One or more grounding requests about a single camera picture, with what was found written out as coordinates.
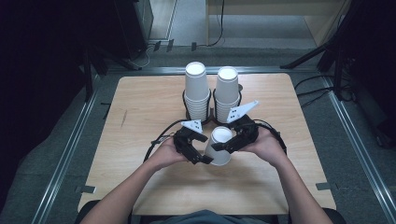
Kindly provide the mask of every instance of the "person's right hand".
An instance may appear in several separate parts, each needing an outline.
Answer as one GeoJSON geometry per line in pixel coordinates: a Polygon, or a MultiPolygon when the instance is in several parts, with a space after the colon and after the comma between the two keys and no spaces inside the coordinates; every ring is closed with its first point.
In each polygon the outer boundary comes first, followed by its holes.
{"type": "Polygon", "coordinates": [[[285,152],[276,138],[269,130],[259,127],[259,136],[254,143],[251,143],[239,151],[255,153],[259,158],[268,161],[275,166],[287,158],[285,152]]]}

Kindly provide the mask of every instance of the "person's left hand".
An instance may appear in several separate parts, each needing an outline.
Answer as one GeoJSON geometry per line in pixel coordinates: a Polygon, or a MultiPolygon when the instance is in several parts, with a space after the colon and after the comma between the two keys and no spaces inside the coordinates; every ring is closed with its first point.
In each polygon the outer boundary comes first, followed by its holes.
{"type": "Polygon", "coordinates": [[[170,137],[163,141],[163,143],[157,148],[157,150],[148,158],[149,162],[152,162],[158,170],[164,167],[170,166],[179,161],[188,161],[183,154],[176,151],[173,137],[170,137]]]}

